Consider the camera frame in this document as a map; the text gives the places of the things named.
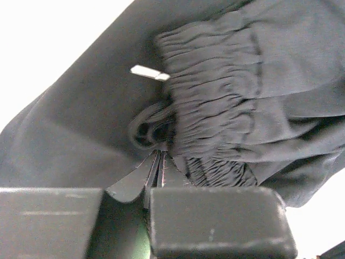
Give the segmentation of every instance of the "white tag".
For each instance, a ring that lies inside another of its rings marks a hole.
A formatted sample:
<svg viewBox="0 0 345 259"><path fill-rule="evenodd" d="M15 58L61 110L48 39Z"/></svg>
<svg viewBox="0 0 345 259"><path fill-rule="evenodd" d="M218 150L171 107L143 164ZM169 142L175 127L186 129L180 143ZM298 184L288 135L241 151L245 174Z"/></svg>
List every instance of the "white tag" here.
<svg viewBox="0 0 345 259"><path fill-rule="evenodd" d="M130 69L130 72L132 74L137 74L138 76L147 77L147 78L155 79L158 81L167 81L170 78L170 75L166 73L163 73L158 70L150 69L148 67L141 66L141 65L133 66Z"/></svg>

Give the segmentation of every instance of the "white background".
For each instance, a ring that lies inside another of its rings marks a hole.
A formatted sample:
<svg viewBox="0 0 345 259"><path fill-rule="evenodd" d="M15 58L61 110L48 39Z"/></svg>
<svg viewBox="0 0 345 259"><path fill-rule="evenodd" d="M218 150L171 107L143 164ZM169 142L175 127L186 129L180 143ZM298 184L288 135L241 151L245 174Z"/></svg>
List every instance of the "white background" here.
<svg viewBox="0 0 345 259"><path fill-rule="evenodd" d="M0 131L54 83L131 2L0 1ZM299 258L315 258L345 240L344 183L342 171L307 205L288 210Z"/></svg>

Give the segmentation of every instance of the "drawstring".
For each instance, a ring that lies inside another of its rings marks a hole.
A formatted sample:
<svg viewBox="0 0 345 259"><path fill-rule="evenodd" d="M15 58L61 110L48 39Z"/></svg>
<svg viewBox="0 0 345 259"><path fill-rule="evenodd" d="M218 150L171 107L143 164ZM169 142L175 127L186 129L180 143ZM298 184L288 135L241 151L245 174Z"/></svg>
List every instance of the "drawstring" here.
<svg viewBox="0 0 345 259"><path fill-rule="evenodd" d="M150 149L168 141L173 131L174 114L167 101L147 107L129 124L129 139L139 149Z"/></svg>

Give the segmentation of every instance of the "scratched plastic surface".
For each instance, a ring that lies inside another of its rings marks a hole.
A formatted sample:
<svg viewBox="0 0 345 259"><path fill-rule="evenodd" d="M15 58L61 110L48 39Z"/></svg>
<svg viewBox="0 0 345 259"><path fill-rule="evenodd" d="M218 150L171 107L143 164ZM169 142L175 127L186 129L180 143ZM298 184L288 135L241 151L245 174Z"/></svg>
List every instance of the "scratched plastic surface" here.
<svg viewBox="0 0 345 259"><path fill-rule="evenodd" d="M0 188L0 258L84 258L103 193Z"/></svg>
<svg viewBox="0 0 345 259"><path fill-rule="evenodd" d="M284 205L271 189L154 188L150 207L158 259L297 256Z"/></svg>

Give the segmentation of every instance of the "black fabric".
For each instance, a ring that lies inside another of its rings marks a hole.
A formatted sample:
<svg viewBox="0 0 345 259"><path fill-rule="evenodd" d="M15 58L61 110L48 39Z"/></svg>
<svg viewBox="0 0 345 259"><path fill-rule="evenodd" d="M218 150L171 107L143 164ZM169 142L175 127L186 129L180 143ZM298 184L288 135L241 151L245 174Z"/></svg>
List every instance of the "black fabric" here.
<svg viewBox="0 0 345 259"><path fill-rule="evenodd" d="M302 206L345 167L345 113L328 105L343 102L343 8L337 0L134 1L1 133L0 185L111 186L151 152L131 143L130 122L169 95L172 154L210 172L227 161L218 179L236 174L226 185L267 185ZM130 74L136 64L171 80ZM337 94L325 97L322 87Z"/></svg>
<svg viewBox="0 0 345 259"><path fill-rule="evenodd" d="M240 186L242 177L299 207L335 173L345 139L342 21L327 1L257 0L156 37L171 75L169 152L185 157L196 185L212 186L213 175L214 185Z"/></svg>

